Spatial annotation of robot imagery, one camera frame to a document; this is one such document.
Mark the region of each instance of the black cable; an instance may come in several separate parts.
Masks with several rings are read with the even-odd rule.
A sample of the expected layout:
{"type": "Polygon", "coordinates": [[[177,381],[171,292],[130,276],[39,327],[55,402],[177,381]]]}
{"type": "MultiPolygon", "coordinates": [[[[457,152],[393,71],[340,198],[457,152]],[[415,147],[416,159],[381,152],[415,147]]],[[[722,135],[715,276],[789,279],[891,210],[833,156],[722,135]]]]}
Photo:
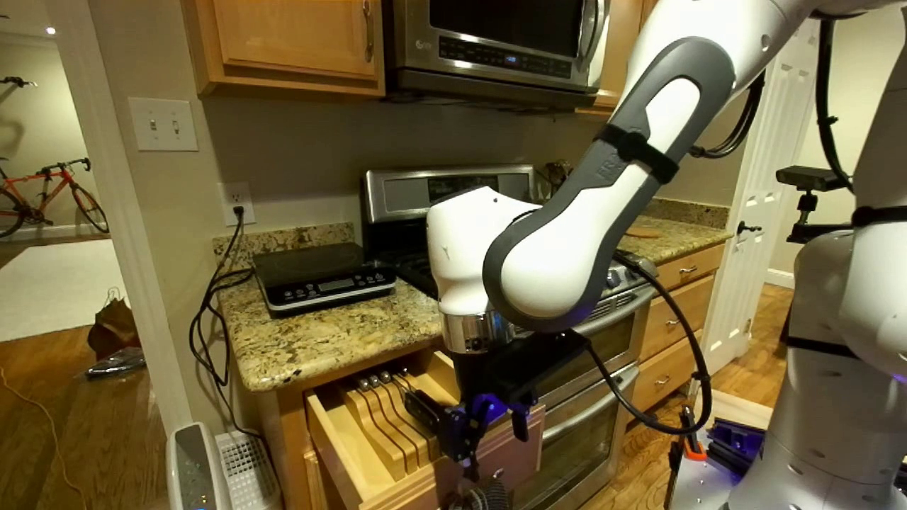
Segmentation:
{"type": "Polygon", "coordinates": [[[751,84],[749,84],[749,95],[745,95],[745,105],[744,105],[744,112],[735,125],[735,130],[728,133],[727,142],[719,142],[718,147],[701,147],[694,145],[690,149],[690,156],[694,159],[727,159],[732,156],[749,135],[755,119],[756,119],[756,109],[761,109],[761,102],[762,102],[762,88],[765,88],[765,74],[761,74],[751,84]]]}
{"type": "Polygon", "coordinates": [[[607,366],[602,363],[599,350],[593,347],[593,343],[586,340],[586,350],[595,363],[595,367],[602,370],[605,381],[610,385],[610,391],[615,394],[615,400],[622,402],[622,407],[627,407],[634,419],[641,419],[647,426],[656,426],[660,434],[674,434],[674,435],[691,435],[694,431],[701,431],[708,415],[712,415],[712,375],[708,375],[708,366],[705,366],[705,356],[702,356],[702,347],[687,320],[687,315],[681,310],[677,300],[671,298],[671,292],[666,292],[657,276],[651,276],[639,259],[632,259],[629,255],[623,251],[615,251],[615,259],[623,264],[627,268],[632,268],[634,275],[641,275],[647,282],[651,282],[657,288],[657,293],[670,303],[670,309],[677,315],[681,326],[683,326],[683,333],[690,340],[690,347],[691,347],[691,356],[694,356],[694,366],[698,370],[691,373],[691,378],[701,381],[701,391],[702,391],[702,414],[691,422],[691,424],[681,424],[681,426],[671,426],[671,424],[664,424],[657,419],[651,419],[650,414],[639,409],[627,394],[617,388],[617,381],[612,378],[612,373],[607,370],[607,366]]]}
{"type": "Polygon", "coordinates": [[[816,126],[819,126],[819,142],[821,142],[821,152],[826,162],[831,167],[831,171],[853,191],[853,181],[844,171],[843,162],[838,162],[838,149],[833,142],[833,130],[831,125],[836,120],[833,116],[827,116],[827,77],[831,77],[831,48],[833,48],[833,16],[821,16],[819,20],[819,62],[816,62],[816,126]]]}
{"type": "Polygon", "coordinates": [[[228,242],[213,276],[206,279],[205,298],[201,298],[199,310],[192,315],[192,322],[189,322],[189,350],[196,356],[196,366],[211,375],[215,397],[228,407],[230,424],[246,435],[262,435],[259,431],[250,431],[250,426],[239,424],[239,419],[236,419],[233,391],[230,391],[230,363],[233,363],[230,327],[228,327],[228,317],[213,305],[213,300],[225,288],[240,286],[256,275],[252,268],[228,272],[228,265],[233,265],[233,256],[236,256],[236,242],[240,241],[240,232],[245,232],[245,210],[236,207],[233,211],[236,211],[236,228],[230,235],[230,242],[228,242]],[[228,343],[222,363],[215,363],[211,354],[213,337],[206,337],[206,330],[205,330],[206,317],[213,320],[213,330],[218,330],[222,340],[228,343]]]}

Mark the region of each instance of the cabinet door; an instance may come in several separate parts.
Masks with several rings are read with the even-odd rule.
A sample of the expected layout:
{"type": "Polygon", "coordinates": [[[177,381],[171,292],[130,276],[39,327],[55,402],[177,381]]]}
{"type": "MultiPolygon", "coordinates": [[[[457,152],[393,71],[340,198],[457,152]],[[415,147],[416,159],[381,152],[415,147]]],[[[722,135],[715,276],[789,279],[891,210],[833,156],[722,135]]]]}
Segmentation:
{"type": "Polygon", "coordinates": [[[189,0],[205,88],[384,95],[381,0],[189,0]]]}
{"type": "Polygon", "coordinates": [[[632,45],[656,0],[610,0],[607,54],[595,109],[612,109],[623,92],[632,45]]]}

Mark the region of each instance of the wire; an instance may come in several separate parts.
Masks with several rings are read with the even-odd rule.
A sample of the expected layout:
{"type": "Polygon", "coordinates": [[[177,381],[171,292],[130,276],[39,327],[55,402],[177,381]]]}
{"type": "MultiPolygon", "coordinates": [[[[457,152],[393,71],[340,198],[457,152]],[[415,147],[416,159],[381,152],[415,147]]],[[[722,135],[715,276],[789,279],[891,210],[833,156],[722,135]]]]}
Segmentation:
{"type": "Polygon", "coordinates": [[[236,256],[236,242],[245,235],[245,207],[233,207],[233,211],[236,211],[236,228],[230,235],[230,242],[228,242],[213,276],[206,279],[205,298],[199,303],[199,310],[192,315],[188,337],[189,337],[189,350],[196,356],[196,366],[211,375],[218,402],[228,407],[230,424],[246,435],[262,435],[259,431],[245,426],[236,419],[233,388],[230,388],[230,366],[233,366],[230,327],[228,327],[228,317],[213,303],[225,288],[240,286],[240,282],[252,279],[252,275],[256,275],[252,268],[228,272],[228,265],[233,265],[233,256],[236,256]],[[225,340],[225,360],[222,363],[215,363],[213,350],[211,350],[215,340],[225,340]]]}
{"type": "Polygon", "coordinates": [[[56,431],[56,422],[55,422],[55,414],[49,409],[49,405],[43,405],[39,400],[32,400],[29,394],[11,388],[4,367],[0,367],[0,385],[4,385],[9,394],[15,394],[17,400],[34,405],[34,407],[46,415],[46,422],[49,422],[49,426],[52,426],[52,441],[55,441],[55,455],[56,455],[56,460],[60,460],[62,485],[72,487],[73,492],[80,492],[80,494],[83,494],[83,507],[89,507],[92,492],[89,492],[85,487],[80,487],[80,485],[72,479],[68,468],[65,468],[62,448],[60,448],[60,431],[56,431]]]}
{"type": "Polygon", "coordinates": [[[831,167],[831,171],[838,177],[838,183],[844,183],[853,191],[853,181],[843,167],[836,142],[833,142],[833,130],[831,125],[836,120],[833,116],[827,116],[827,77],[831,77],[831,48],[833,48],[833,16],[821,16],[819,20],[819,62],[816,62],[816,126],[819,126],[819,142],[821,142],[821,152],[826,162],[831,167]]]}
{"type": "Polygon", "coordinates": [[[761,74],[751,84],[749,84],[749,95],[745,95],[745,105],[744,105],[744,112],[735,125],[735,130],[728,133],[727,142],[719,142],[718,147],[701,147],[694,145],[690,149],[690,156],[694,159],[727,159],[732,156],[749,135],[755,119],[756,119],[756,109],[761,109],[761,102],[762,102],[762,88],[765,88],[765,74],[761,74]]]}
{"type": "Polygon", "coordinates": [[[615,394],[615,400],[634,415],[641,419],[647,426],[656,426],[660,434],[674,434],[674,435],[691,435],[694,431],[701,431],[708,415],[712,415],[712,375],[708,375],[708,366],[705,366],[705,356],[702,356],[702,347],[687,320],[687,315],[681,310],[677,300],[671,298],[671,292],[666,292],[657,276],[651,276],[634,256],[623,255],[623,251],[615,251],[615,259],[623,264],[627,268],[632,268],[634,275],[641,275],[647,282],[651,282],[657,288],[657,293],[670,303],[670,309],[677,315],[683,330],[687,330],[687,340],[690,340],[690,347],[691,347],[691,356],[694,356],[694,366],[698,370],[691,373],[691,378],[701,381],[701,391],[702,391],[702,414],[691,422],[691,424],[681,424],[681,426],[671,426],[671,424],[664,424],[657,419],[651,419],[650,414],[639,409],[627,394],[617,388],[617,381],[612,378],[612,373],[607,370],[607,366],[602,363],[599,350],[593,347],[593,343],[586,340],[586,350],[595,363],[595,367],[602,370],[605,381],[610,385],[610,391],[615,394]]]}

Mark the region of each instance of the bicycle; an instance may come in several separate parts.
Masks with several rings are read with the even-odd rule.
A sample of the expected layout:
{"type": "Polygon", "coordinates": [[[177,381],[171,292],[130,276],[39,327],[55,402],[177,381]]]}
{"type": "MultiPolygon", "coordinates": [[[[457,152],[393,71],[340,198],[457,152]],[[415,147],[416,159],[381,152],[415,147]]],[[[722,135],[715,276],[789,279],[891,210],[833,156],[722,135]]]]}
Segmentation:
{"type": "Polygon", "coordinates": [[[73,177],[73,167],[85,167],[85,171],[92,169],[92,159],[72,159],[72,162],[55,162],[49,167],[39,167],[32,174],[7,174],[4,169],[4,159],[0,159],[0,238],[17,232],[24,225],[24,220],[36,220],[36,224],[55,224],[46,210],[49,204],[68,187],[83,217],[100,228],[100,232],[110,232],[107,225],[107,214],[100,207],[100,201],[73,177]],[[39,181],[39,204],[29,204],[29,198],[21,191],[21,183],[26,181],[39,181]]]}

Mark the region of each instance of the light switch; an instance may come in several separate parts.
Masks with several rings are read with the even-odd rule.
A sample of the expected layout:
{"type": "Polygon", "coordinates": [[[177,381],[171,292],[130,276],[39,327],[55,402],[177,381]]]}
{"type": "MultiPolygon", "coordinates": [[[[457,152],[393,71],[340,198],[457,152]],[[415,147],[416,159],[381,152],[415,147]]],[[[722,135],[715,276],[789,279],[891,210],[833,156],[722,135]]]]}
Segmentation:
{"type": "Polygon", "coordinates": [[[140,149],[199,149],[192,108],[188,99],[130,95],[128,102],[140,149]]]}

